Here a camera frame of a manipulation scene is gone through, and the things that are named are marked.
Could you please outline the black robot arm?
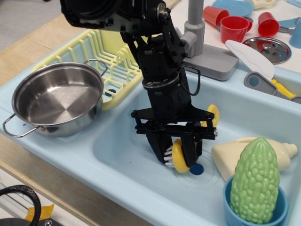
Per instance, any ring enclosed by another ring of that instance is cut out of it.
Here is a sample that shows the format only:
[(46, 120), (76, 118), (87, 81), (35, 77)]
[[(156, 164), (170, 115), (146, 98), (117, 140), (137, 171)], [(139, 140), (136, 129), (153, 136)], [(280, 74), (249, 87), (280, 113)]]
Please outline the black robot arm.
[(202, 141), (215, 139), (214, 114), (191, 103), (185, 43), (162, 0), (63, 0), (61, 11), (74, 27), (119, 32), (143, 75), (151, 107), (135, 110), (136, 132), (144, 134), (158, 160), (191, 168)]

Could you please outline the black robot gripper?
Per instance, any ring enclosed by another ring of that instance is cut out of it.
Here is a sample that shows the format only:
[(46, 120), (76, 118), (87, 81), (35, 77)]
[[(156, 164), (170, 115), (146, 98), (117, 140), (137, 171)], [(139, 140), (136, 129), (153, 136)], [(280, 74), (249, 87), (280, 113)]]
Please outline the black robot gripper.
[(157, 159), (165, 164), (165, 152), (173, 144), (172, 137), (181, 137), (182, 152), (187, 166), (194, 166), (202, 154), (202, 139), (214, 140), (214, 114), (195, 108), (191, 103), (188, 80), (184, 68), (170, 79), (143, 80), (151, 108), (134, 110), (136, 132), (146, 134)]

